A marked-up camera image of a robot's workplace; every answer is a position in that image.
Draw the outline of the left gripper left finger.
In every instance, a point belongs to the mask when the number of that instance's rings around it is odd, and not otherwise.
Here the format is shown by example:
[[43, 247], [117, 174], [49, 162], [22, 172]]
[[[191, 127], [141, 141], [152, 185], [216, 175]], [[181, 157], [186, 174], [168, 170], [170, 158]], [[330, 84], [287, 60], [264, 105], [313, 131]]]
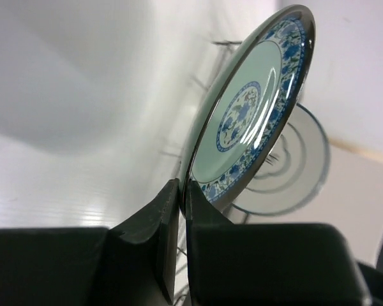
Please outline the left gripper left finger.
[[171, 305], [178, 185], [111, 229], [0, 229], [0, 305]]

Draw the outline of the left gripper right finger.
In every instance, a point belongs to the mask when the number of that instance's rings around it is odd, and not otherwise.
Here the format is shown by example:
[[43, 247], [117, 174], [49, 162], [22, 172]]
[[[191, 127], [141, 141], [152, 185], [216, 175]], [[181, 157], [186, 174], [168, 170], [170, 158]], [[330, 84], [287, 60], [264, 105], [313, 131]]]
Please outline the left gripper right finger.
[[234, 224], [196, 182], [185, 199], [193, 305], [371, 305], [344, 236], [324, 223]]

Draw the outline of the white plate with chinese characters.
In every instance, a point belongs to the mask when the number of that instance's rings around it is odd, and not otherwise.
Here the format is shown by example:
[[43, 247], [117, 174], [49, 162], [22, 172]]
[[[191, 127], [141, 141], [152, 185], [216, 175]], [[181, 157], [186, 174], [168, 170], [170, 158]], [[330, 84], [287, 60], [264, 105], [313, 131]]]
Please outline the white plate with chinese characters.
[[330, 164], [324, 128], [311, 111], [296, 105], [266, 161], [223, 215], [276, 217], [298, 210], [320, 193]]

